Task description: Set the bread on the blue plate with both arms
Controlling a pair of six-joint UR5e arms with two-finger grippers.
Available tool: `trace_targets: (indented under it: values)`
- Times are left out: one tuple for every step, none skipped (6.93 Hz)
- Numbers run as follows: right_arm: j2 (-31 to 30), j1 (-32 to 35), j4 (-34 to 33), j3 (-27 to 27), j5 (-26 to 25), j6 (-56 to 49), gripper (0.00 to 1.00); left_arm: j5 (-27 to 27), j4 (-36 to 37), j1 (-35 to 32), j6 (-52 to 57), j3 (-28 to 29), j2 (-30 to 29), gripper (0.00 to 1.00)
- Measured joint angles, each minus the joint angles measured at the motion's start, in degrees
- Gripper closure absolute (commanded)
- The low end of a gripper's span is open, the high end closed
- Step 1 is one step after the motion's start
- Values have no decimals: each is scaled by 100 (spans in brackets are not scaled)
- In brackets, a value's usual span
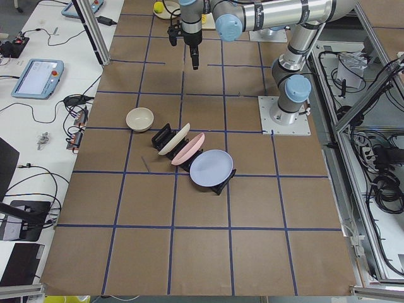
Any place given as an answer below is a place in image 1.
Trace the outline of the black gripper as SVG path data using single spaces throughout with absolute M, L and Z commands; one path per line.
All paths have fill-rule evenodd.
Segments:
M 199 69 L 199 49 L 198 45 L 202 42 L 202 24 L 201 20 L 196 23 L 188 23 L 177 20 L 175 24 L 168 27 L 167 33 L 171 46 L 177 45 L 177 38 L 182 37 L 184 43 L 189 46 L 193 70 Z

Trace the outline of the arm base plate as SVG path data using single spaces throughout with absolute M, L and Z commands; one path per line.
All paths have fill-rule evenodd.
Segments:
M 266 28 L 249 32 L 249 40 L 253 42 L 287 43 L 287 34 L 283 27 Z
M 277 96 L 259 96 L 262 133 L 281 136 L 310 136 L 311 130 L 305 108 L 296 113 L 285 113 L 278 108 Z

